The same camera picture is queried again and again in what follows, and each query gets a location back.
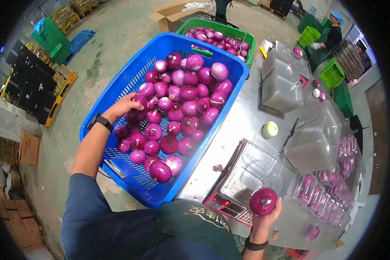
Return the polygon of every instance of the stainless steel table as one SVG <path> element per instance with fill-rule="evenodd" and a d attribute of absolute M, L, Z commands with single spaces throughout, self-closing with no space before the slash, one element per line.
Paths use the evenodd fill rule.
<path fill-rule="evenodd" d="M 272 43 L 266 40 L 261 44 L 266 51 L 271 45 Z M 193 200 L 202 203 L 220 175 L 220 172 L 213 171 L 213 166 L 221 164 L 225 167 L 240 140 L 246 138 L 247 140 L 254 141 L 256 133 L 263 124 L 268 121 L 274 121 L 280 129 L 276 136 L 276 142 L 281 147 L 289 135 L 296 118 L 320 102 L 319 99 L 315 99 L 312 96 L 312 90 L 314 88 L 312 82 L 310 82 L 304 88 L 306 106 L 301 109 L 283 114 L 261 105 L 260 85 L 262 82 L 262 61 L 263 57 L 259 52 L 250 68 L 249 80 L 244 83 L 217 135 L 214 137 L 177 199 Z M 315 240 L 312 244 L 306 243 L 304 237 L 306 236 L 307 229 L 314 222 L 319 222 L 320 220 L 312 216 L 302 205 L 295 202 L 294 199 L 289 196 L 284 196 L 293 177 L 293 174 L 283 176 L 283 194 L 278 194 L 284 197 L 282 200 L 283 210 L 279 219 L 272 226 L 269 234 L 269 244 L 303 250 L 334 249 L 337 239 L 342 233 L 342 229 L 333 227 L 331 224 L 326 225 L 325 231 L 320 235 L 319 239 Z M 250 234 L 250 228 L 248 226 L 234 219 L 227 220 L 235 234 L 243 237 L 247 237 Z M 279 231 L 277 233 L 277 240 L 272 239 L 271 233 L 273 230 Z"/>

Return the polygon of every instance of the green crate stack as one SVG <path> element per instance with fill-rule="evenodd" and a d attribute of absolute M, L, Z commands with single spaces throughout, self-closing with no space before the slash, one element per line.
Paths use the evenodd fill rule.
<path fill-rule="evenodd" d="M 345 84 L 340 84 L 332 89 L 333 100 L 339 107 L 339 110 L 344 114 L 345 118 L 350 118 L 354 115 L 350 92 Z"/>

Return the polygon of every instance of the black smartwatch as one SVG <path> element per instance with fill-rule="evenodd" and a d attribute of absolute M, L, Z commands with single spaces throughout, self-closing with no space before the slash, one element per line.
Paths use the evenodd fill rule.
<path fill-rule="evenodd" d="M 264 244 L 255 244 L 255 243 L 252 243 L 250 242 L 250 236 L 247 237 L 246 239 L 246 242 L 245 242 L 245 247 L 250 250 L 250 251 L 260 251 L 260 250 L 263 250 L 267 244 L 269 243 L 269 241 L 267 240 Z"/>

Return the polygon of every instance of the stacked plastic containers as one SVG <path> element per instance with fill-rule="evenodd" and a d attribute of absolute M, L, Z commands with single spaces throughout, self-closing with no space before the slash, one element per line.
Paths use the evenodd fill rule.
<path fill-rule="evenodd" d="M 336 163 L 340 139 L 341 122 L 331 102 L 325 100 L 299 117 L 286 143 L 286 158 L 303 173 L 331 170 Z"/>
<path fill-rule="evenodd" d="M 263 61 L 262 104 L 288 113 L 305 105 L 295 58 L 272 50 Z"/>

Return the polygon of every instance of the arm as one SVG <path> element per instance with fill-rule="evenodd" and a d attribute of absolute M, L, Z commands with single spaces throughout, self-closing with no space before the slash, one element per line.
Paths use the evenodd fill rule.
<path fill-rule="evenodd" d="M 107 119 L 110 124 L 114 125 L 120 117 L 128 113 L 131 109 L 143 110 L 143 106 L 139 102 L 130 100 L 135 95 L 137 93 L 130 93 L 127 96 L 123 96 L 101 116 Z M 91 128 L 79 145 L 78 152 L 73 161 L 71 175 L 81 173 L 96 179 L 98 167 L 103 159 L 104 149 L 106 148 L 109 136 L 109 130 L 100 123 L 96 123 Z"/>
<path fill-rule="evenodd" d="M 279 217 L 281 212 L 281 197 L 276 200 L 275 209 L 269 214 L 262 217 L 253 216 L 253 224 L 250 232 L 250 242 L 255 244 L 264 244 L 269 236 L 270 227 Z M 265 250 L 250 251 L 247 248 L 241 252 L 243 260 L 262 260 Z"/>

